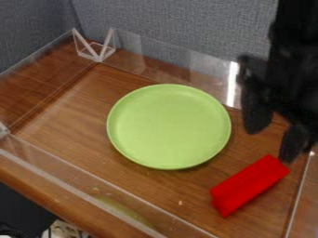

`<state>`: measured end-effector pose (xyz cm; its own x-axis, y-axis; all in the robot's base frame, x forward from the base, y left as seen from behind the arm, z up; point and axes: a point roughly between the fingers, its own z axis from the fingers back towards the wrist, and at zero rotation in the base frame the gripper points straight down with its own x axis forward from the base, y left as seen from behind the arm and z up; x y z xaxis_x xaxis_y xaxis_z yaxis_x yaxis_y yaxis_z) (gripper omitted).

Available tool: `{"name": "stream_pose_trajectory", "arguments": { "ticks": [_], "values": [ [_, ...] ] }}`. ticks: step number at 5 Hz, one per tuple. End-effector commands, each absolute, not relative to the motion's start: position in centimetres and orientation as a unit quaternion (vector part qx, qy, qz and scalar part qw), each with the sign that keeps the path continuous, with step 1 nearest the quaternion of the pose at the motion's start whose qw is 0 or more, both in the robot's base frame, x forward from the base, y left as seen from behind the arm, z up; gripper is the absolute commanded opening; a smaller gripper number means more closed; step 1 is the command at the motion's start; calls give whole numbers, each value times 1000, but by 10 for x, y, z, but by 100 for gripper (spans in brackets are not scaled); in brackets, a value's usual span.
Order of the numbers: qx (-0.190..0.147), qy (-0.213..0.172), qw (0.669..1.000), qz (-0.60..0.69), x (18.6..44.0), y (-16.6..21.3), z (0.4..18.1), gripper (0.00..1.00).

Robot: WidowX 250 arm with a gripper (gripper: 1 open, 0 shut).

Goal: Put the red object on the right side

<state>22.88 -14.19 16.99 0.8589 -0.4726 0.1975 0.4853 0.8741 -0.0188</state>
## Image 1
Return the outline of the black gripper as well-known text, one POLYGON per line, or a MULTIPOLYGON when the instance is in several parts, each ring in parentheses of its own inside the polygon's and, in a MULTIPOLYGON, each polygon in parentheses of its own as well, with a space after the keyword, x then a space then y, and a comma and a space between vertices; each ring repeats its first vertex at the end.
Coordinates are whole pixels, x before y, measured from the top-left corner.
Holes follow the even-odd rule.
POLYGON ((277 112, 293 124, 284 132, 277 158, 291 163, 315 138, 307 127, 318 127, 318 27, 268 33, 268 59, 237 57, 240 108, 244 129, 259 133, 277 112))

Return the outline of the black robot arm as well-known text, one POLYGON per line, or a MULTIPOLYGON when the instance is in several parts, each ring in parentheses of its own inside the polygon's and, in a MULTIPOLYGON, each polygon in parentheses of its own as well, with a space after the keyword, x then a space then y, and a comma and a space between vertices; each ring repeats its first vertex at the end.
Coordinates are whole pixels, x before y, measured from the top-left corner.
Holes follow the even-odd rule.
POLYGON ((249 134, 285 118, 277 158, 291 163, 318 144, 318 0, 277 0, 268 39, 267 59, 237 58, 241 118, 249 134))

